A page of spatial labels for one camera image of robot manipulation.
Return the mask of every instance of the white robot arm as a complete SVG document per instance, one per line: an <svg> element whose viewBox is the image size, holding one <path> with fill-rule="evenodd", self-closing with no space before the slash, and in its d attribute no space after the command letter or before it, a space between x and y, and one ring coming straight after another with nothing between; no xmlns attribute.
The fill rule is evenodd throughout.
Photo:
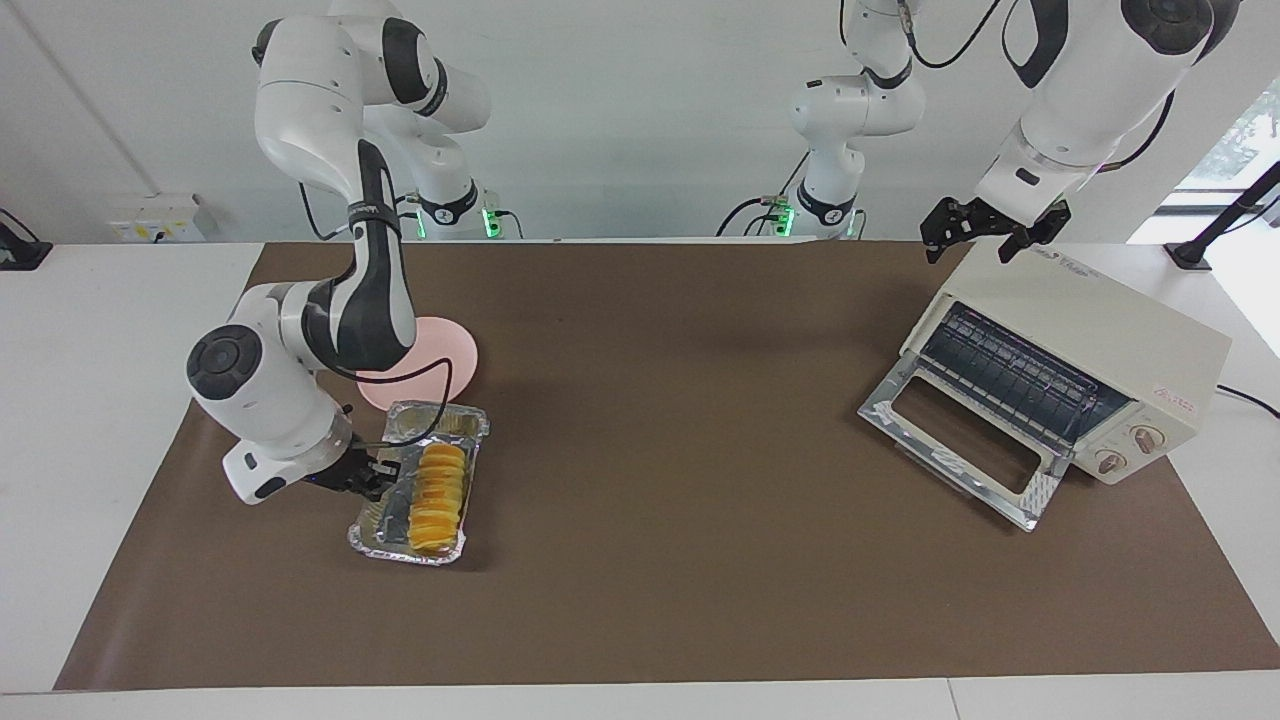
<svg viewBox="0 0 1280 720"><path fill-rule="evenodd" d="M1037 46L1009 58L1034 88L1030 106L978 182L977 197L946 197L922 223L936 263L956 242L1010 234L1009 261L1048 243L1070 219L1065 195L1080 190L1121 140L1155 113L1192 65L1235 20L1239 0L1032 0Z"/></svg>
<svg viewBox="0 0 1280 720"><path fill-rule="evenodd" d="M911 0L910 6L919 10L920 4ZM796 234L844 234L867 167L849 143L908 132L924 115L924 88L913 74L896 0L851 1L844 22L861 74L812 81L791 104L791 124L809 141L808 170L788 197Z"/></svg>
<svg viewBox="0 0 1280 720"><path fill-rule="evenodd" d="M1037 46L1010 63L1033 88L1030 108L977 187L977 199L943 199L922 223L928 260L984 234L1009 234L1007 261L1047 243L1070 219L1064 195L1079 190L1143 123L1187 72L1230 29L1240 0L1029 0ZM913 129L924 92L913 77L918 0L851 0L844 22L864 70L809 83L792 122L809 141L810 165L790 197L794 232L844 233L865 163L856 137Z"/></svg>
<svg viewBox="0 0 1280 720"><path fill-rule="evenodd" d="M347 200L355 259L326 281L247 291L228 323L196 343L188 384L241 438L223 468L244 502L301 479L376 498L394 468L357 448L344 411L314 374L388 370L415 341L396 192L383 154L362 137L364 110L394 105L445 118L445 127L479 127L488 96L474 79L445 87L445 76L470 76L436 60L384 1L339 0L326 17L273 22L253 55L259 145L298 182Z"/></svg>

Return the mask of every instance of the wall socket panel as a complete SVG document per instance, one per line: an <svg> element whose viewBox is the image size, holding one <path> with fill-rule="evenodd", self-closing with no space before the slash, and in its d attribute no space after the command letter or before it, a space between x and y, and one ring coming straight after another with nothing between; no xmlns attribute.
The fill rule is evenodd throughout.
<svg viewBox="0 0 1280 720"><path fill-rule="evenodd" d="M108 224L120 242L207 242L218 232L212 215L192 195L113 199Z"/></svg>

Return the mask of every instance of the black cable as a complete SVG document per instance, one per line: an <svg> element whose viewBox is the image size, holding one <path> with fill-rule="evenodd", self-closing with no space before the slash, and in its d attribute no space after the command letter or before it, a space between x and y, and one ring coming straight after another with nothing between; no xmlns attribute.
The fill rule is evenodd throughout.
<svg viewBox="0 0 1280 720"><path fill-rule="evenodd" d="M800 174L800 168L803 168L804 167L804 161L809 159L809 154L810 152L813 152L813 150L805 150L804 151L804 155L800 158L800 161L796 163L796 169L791 170L791 177L787 178L787 182L782 183L782 190L778 191L778 195L786 195L787 193L787 190L791 188L791 181L796 179L796 176Z"/></svg>
<svg viewBox="0 0 1280 720"><path fill-rule="evenodd" d="M302 206L307 211L307 223L311 224L311 232L315 233L316 240L319 240L319 241L323 242L323 241L328 241L328 240L333 240L333 238L338 237L342 233L342 231L333 231L329 234L320 234L320 228L316 227L316 217L311 214L311 200L307 199L307 186L305 186L305 184L302 184L300 182L298 183L298 192L302 193Z"/></svg>
<svg viewBox="0 0 1280 720"><path fill-rule="evenodd" d="M1240 391L1238 391L1235 388L1226 387L1226 386L1217 386L1217 389L1220 389L1220 391L1222 391L1222 392L1225 392L1228 395L1234 395L1235 397L1239 397L1240 400L1245 400L1248 402L1252 402L1252 404L1257 405L1258 407L1266 410L1267 413L1271 413L1271 416L1275 418L1276 420L1280 420L1280 410L1276 410L1271 405L1267 405L1266 402L1258 400L1257 397L1253 397L1252 395L1249 395L1247 392L1240 392Z"/></svg>
<svg viewBox="0 0 1280 720"><path fill-rule="evenodd" d="M1272 200L1271 202L1267 202L1267 206L1266 206L1266 208L1263 208L1263 209L1258 210L1258 214L1257 214L1257 215L1253 215L1253 217L1252 217L1252 218L1249 218L1248 220L1244 220L1243 223L1240 223L1240 224L1235 225L1235 227L1234 227L1234 228L1231 228L1231 229L1228 229L1228 231L1222 231L1222 234L1230 234L1230 233L1233 233L1233 232L1235 232L1235 231L1242 231L1242 229L1244 229L1244 228L1247 228L1247 227L1252 225L1253 223L1256 223L1256 222L1258 220L1258 218L1261 218L1262 215L1266 215L1267 213L1270 213L1270 211L1271 211L1271 209L1276 206L1276 202L1280 202L1280 195L1277 195L1277 196L1276 196L1276 197L1275 197L1275 199L1274 199L1274 200Z"/></svg>
<svg viewBox="0 0 1280 720"><path fill-rule="evenodd" d="M1165 122L1169 119L1169 113L1172 109L1174 109L1174 91L1169 91L1169 96L1165 97L1165 108L1160 110L1160 119L1156 120L1156 126L1151 128L1151 135L1147 136L1147 140L1144 140L1142 145L1139 145L1138 149L1134 150L1133 154L1125 158L1124 160L1120 160L1117 163L1107 163L1106 165L1098 168L1098 174L1112 173L1140 158L1142 154L1146 152L1148 147L1151 147L1151 143L1156 142L1156 137L1160 136L1160 131L1165 129Z"/></svg>
<svg viewBox="0 0 1280 720"><path fill-rule="evenodd" d="M36 236L36 233L31 232L31 228L27 227L27 223L19 220L17 218L17 215L14 215L13 213L10 213L9 210L5 210L4 208L0 208L0 213L3 213L5 218L9 218L10 220L18 223L18 227L22 228L23 231L26 231L27 234L31 236L31 240L35 240L36 242L41 242L40 237Z"/></svg>
<svg viewBox="0 0 1280 720"><path fill-rule="evenodd" d="M755 227L755 223L760 223L760 227L755 231L755 236L759 237L760 233L764 232L765 225L769 224L769 220L777 220L777 219L778 219L777 215L771 215L768 213L760 215L759 218L751 220L750 223L746 223L746 232L742 233L742 237L751 234L751 228Z"/></svg>
<svg viewBox="0 0 1280 720"><path fill-rule="evenodd" d="M742 210L746 210L751 205L768 205L768 204L769 204L769 201L767 199L764 199L764 197L753 197L750 200L744 201L737 208L733 208L733 210L728 214L728 217L724 218L724 222L721 223L719 229L716 231L716 237L723 236L724 234L724 228L727 228L728 224L733 222L733 218L736 218Z"/></svg>
<svg viewBox="0 0 1280 720"><path fill-rule="evenodd" d="M361 378L360 375L357 375L357 374L355 374L355 373L352 373L349 370L344 370L342 368L338 368L337 365L330 365L329 363L325 363L324 360L320 360L320 363L329 372L332 372L333 374L338 375L339 378L344 378L344 379L348 379L351 382L360 383L360 384L366 384L366 386L384 386L384 384L402 383L404 380L411 380L411 379L413 379L413 378L416 378L419 375L425 375L426 373L430 373L431 370L439 368L440 365L444 365L444 397L440 398L440 407L435 411L435 419L431 420L431 424L428 425L426 430L419 433L417 436L415 436L415 437L412 437L412 438L410 438L407 441L401 441L401 442L370 442L370 443L361 443L360 447L364 448L364 450L392 448L392 447L408 447L411 445L417 445L417 443L422 442L424 439L429 438L431 436L431 433L435 432L436 427L439 427L440 419L444 418L444 409L449 405L449 391L451 391L451 388L453 386L453 360L449 359L449 357L440 357L439 360L436 360L436 361L434 361L434 363L431 363L431 364L429 364L426 366L419 368L417 370L413 370L412 373L408 373L406 375L399 375L397 378Z"/></svg>
<svg viewBox="0 0 1280 720"><path fill-rule="evenodd" d="M973 42L975 40L978 40L979 35L982 35L983 28L987 27L987 23L991 20L991 17L993 14L996 14L996 8L1000 8L1000 4L1002 1L1004 0L995 0L991 4L991 6L987 8L987 14L984 14L982 17L982 19L978 20L978 27L975 27L973 29L973 33L969 35L969 40L966 40L964 42L964 45L960 46L960 50L957 50L956 54L952 55L951 58L948 58L948 59L946 59L946 60L943 60L941 63L932 63L929 60L925 60L924 56L920 55L919 47L915 46L915 31L914 29L910 29L910 31L906 32L906 42L908 42L908 45L911 46L911 54L915 55L915 59L919 60L922 65L924 65L925 68L933 69L933 70L941 70L942 68L946 68L946 67L950 67L950 65L955 64L956 60L959 60L960 58L963 58L964 54L968 53L970 47L973 47ZM899 0L899 6L904 6L904 5L905 5L905 1L904 0Z"/></svg>
<svg viewBox="0 0 1280 720"><path fill-rule="evenodd" d="M394 447L408 447L411 445L417 445L424 439L431 437L431 433L435 432L435 428L440 427L440 420L444 418L444 409L449 406L449 388L453 384L453 361L449 360L448 357L442 357L440 360L444 360L445 363L444 395L443 397L440 397L440 406L435 409L435 418L431 419L431 424L428 425L425 430L408 439L403 439L399 442L381 442L378 443L378 447L394 448Z"/></svg>
<svg viewBox="0 0 1280 720"><path fill-rule="evenodd" d="M525 240L525 225L520 222L520 215L512 213L511 210L498 210L494 213L497 218L507 218L516 220L516 231L520 232L520 240Z"/></svg>

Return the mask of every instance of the brown mat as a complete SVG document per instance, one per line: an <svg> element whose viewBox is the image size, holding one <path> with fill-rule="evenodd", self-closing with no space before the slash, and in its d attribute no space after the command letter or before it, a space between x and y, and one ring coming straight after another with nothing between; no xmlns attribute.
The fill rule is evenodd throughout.
<svg viewBox="0 0 1280 720"><path fill-rule="evenodd" d="M271 246L252 282L348 254ZM462 560L361 557L353 496L242 506L232 438L192 410L58 688L1280 667L1167 462L1114 488L1075 474L1028 536L856 418L960 258L922 255L407 249L419 310L483 354L461 401L494 432ZM324 384L379 433L351 384Z"/></svg>

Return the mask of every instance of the orange food slice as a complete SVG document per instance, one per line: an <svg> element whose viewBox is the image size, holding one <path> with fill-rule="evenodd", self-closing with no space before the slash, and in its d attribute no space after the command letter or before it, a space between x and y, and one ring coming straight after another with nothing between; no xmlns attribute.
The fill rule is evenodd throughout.
<svg viewBox="0 0 1280 720"><path fill-rule="evenodd" d="M462 460L466 459L467 454L463 452L461 447L454 447L444 442L433 442L431 445L426 446L426 448L422 451L422 456L424 457L444 456L444 457L457 457Z"/></svg>

